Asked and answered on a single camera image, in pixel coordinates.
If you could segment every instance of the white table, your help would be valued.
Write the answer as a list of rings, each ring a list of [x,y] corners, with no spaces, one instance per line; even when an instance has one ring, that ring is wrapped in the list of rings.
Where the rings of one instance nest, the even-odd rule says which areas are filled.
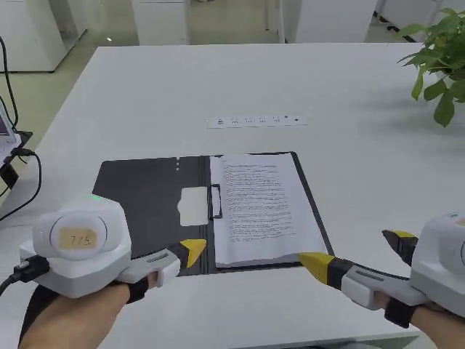
[[[416,44],[99,48],[37,152],[44,184],[0,232],[0,271],[38,214],[92,190],[111,159],[296,151],[340,257],[408,275],[383,228],[419,233],[463,206],[465,129],[411,99]],[[207,129],[214,116],[290,113],[306,127]],[[35,191],[34,161],[0,214]],[[13,348],[32,284],[0,299]],[[414,335],[319,284],[303,268],[178,278],[124,308],[102,348],[242,348]]]

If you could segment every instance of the green leaf plant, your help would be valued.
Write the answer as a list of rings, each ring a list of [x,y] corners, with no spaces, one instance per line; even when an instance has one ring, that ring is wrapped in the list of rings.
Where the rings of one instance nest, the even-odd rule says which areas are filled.
[[[429,27],[411,24],[396,36],[426,34],[420,51],[404,57],[399,63],[405,62],[404,66],[414,65],[418,69],[412,97],[418,100],[423,92],[425,100],[439,98],[434,119],[446,127],[454,116],[455,104],[465,103],[465,11],[443,9],[441,12],[445,16],[438,24]],[[443,77],[423,90],[425,73],[443,73]]]

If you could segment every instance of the yellow tip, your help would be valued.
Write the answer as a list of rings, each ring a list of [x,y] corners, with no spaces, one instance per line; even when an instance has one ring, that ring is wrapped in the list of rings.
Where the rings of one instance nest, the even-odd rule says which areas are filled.
[[[413,234],[407,233],[406,231],[402,230],[391,230],[395,235],[399,236],[400,238],[415,238]]]
[[[189,238],[188,240],[182,240],[181,245],[189,249],[189,258],[187,259],[187,267],[190,268],[194,265],[198,256],[201,255],[203,249],[206,246],[206,240],[202,238]]]
[[[319,282],[328,284],[328,264],[334,259],[333,256],[320,252],[302,252],[297,257]]]

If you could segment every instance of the paper document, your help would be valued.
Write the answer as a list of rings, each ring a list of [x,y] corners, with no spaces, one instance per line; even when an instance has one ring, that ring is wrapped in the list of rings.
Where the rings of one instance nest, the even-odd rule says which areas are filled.
[[[327,252],[292,155],[211,157],[223,218],[214,220],[219,267],[295,262]]]

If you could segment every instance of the black cable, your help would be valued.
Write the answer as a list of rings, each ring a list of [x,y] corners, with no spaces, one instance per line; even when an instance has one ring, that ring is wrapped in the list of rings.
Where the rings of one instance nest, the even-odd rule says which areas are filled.
[[[3,281],[0,285],[0,296],[3,294],[3,292],[5,292],[5,289],[7,289],[7,287],[11,284],[14,284],[15,283],[15,279],[13,278],[12,275],[8,276],[8,278]]]
[[[17,106],[16,106],[15,96],[13,95],[12,83],[9,80],[9,71],[8,71],[8,62],[7,62],[7,46],[5,45],[5,41],[3,41],[3,38],[1,36],[0,36],[0,44],[1,44],[1,50],[3,52],[3,70],[5,73],[5,80],[7,80],[8,93],[9,93],[9,97],[12,100],[13,111],[15,112],[15,122],[12,122],[12,125],[13,125],[13,129],[16,130],[16,125],[18,121],[20,120],[20,118],[17,113]]]
[[[13,268],[13,274],[3,281],[0,285],[0,296],[5,292],[5,289],[15,282],[22,281],[24,283],[32,281],[39,276],[42,276],[50,271],[49,261],[45,257],[34,255],[26,258],[20,264]]]
[[[8,187],[5,188],[5,190],[3,190],[1,193],[0,193],[0,198],[5,195],[5,193],[7,192],[8,190]]]
[[[10,124],[12,125],[12,128],[14,129],[15,126],[13,125],[13,121],[12,121],[11,118],[9,117],[7,105],[5,104],[5,101],[3,100],[3,98],[2,98],[1,96],[0,96],[0,103],[3,105],[3,108],[4,108],[4,110],[5,110],[5,113],[7,114],[7,119],[8,119],[8,121],[10,122]]]
[[[27,200],[24,204],[19,205],[16,209],[13,209],[12,211],[5,214],[3,217],[0,217],[0,222],[2,220],[5,220],[6,218],[11,216],[15,212],[18,212],[24,206],[29,205],[37,197],[37,195],[39,194],[39,191],[41,191],[41,188],[42,188],[42,163],[41,163],[41,159],[39,158],[39,156],[35,152],[33,152],[33,151],[29,150],[29,149],[24,149],[24,148],[15,148],[15,149],[13,149],[12,155],[13,156],[33,156],[33,157],[36,158],[37,164],[39,166],[39,183],[37,185],[37,190],[34,193],[34,195],[32,195],[32,197],[29,200]]]

